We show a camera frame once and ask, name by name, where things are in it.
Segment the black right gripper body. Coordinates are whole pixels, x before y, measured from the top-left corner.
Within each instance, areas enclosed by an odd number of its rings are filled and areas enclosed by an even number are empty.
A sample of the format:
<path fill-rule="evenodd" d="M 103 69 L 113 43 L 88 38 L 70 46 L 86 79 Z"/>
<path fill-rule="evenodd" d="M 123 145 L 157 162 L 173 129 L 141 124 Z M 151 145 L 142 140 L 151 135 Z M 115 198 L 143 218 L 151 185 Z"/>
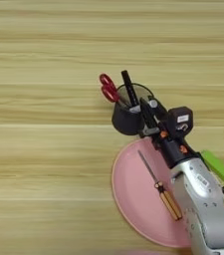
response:
<path fill-rule="evenodd" d="M 169 168 L 197 156 L 197 153 L 184 139 L 189 131 L 188 124 L 178 125 L 174 129 L 174 133 L 171 133 L 162 123 L 146 122 L 145 125 L 146 129 L 142 135 L 151 137 L 154 148 L 161 153 Z"/>

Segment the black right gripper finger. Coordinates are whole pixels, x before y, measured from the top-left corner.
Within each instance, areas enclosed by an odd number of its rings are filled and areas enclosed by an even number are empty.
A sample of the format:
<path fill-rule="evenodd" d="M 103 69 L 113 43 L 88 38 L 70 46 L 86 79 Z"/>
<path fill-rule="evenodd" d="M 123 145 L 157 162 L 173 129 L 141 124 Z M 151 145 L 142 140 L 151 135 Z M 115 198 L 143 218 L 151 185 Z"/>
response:
<path fill-rule="evenodd" d="M 157 128 L 157 122 L 154 119 L 154 115 L 149 103 L 143 98 L 139 99 L 139 103 L 140 103 L 141 114 L 145 121 L 146 126 L 148 128 Z"/>
<path fill-rule="evenodd" d="M 160 101 L 157 101 L 156 117 L 160 122 L 164 122 L 167 119 L 167 109 L 162 105 Z"/>

